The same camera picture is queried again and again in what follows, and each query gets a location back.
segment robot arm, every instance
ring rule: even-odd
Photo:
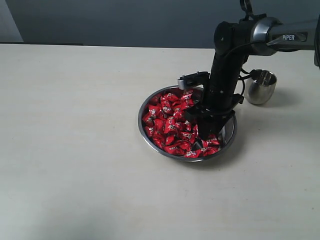
[[[320,20],[282,24],[266,14],[253,15],[250,1],[245,3],[246,6],[244,0],[240,0],[246,12],[244,19],[238,23],[221,22],[215,30],[215,55],[210,74],[197,72],[178,79],[182,90],[203,85],[200,102],[185,113],[188,121],[197,122],[202,139],[219,133],[235,114],[233,108],[242,104],[244,97],[234,92],[249,56],[315,50],[315,64],[320,63]]]

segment table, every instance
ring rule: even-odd
[[[0,45],[0,239],[316,240],[320,72],[314,53],[252,56],[278,83],[235,109],[220,158],[151,149],[143,101],[209,71],[213,49]]]

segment metal cup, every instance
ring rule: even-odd
[[[268,70],[256,69],[245,83],[244,97],[254,105],[262,105],[273,95],[277,77]]]

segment stainless steel bowl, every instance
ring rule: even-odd
[[[245,83],[244,97],[254,105],[262,105],[274,94],[277,77],[270,71],[257,69]]]
[[[193,88],[192,98],[195,102],[198,102],[200,100],[202,91],[203,91],[203,89],[200,87]],[[142,106],[140,108],[140,111],[138,114],[138,126],[139,126],[140,133],[142,134],[146,143],[151,148],[156,150],[158,153],[160,153],[166,157],[181,161],[181,162],[199,162],[199,161],[208,160],[208,159],[219,156],[224,151],[226,151],[228,149],[228,147],[230,147],[230,145],[233,143],[235,136],[236,136],[236,133],[237,133],[237,119],[236,119],[235,115],[225,124],[225,126],[220,131],[218,138],[221,139],[222,144],[220,146],[219,151],[217,151],[216,153],[214,153],[212,155],[205,156],[205,157],[198,157],[198,158],[185,158],[183,156],[176,156],[176,155],[169,154],[169,153],[165,152],[164,150],[160,149],[159,147],[157,147],[152,142],[152,140],[150,138],[148,138],[148,136],[145,132],[145,129],[144,129],[145,123],[142,121],[142,118],[148,112],[148,103],[151,100],[151,98],[159,93],[163,93],[163,94],[172,93],[172,94],[181,96],[183,94],[183,90],[180,90],[178,88],[178,86],[169,86],[169,87],[165,87],[163,89],[160,89],[159,91],[156,91],[155,93],[150,95],[144,101],[144,103],[142,104]]]

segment pile of candy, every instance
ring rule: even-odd
[[[192,107],[193,91],[185,91],[181,97],[173,93],[157,94],[149,102],[148,113],[143,116],[145,133],[160,149],[185,158],[205,157],[219,150],[215,135],[208,140],[198,136],[198,125],[184,117],[184,110]]]

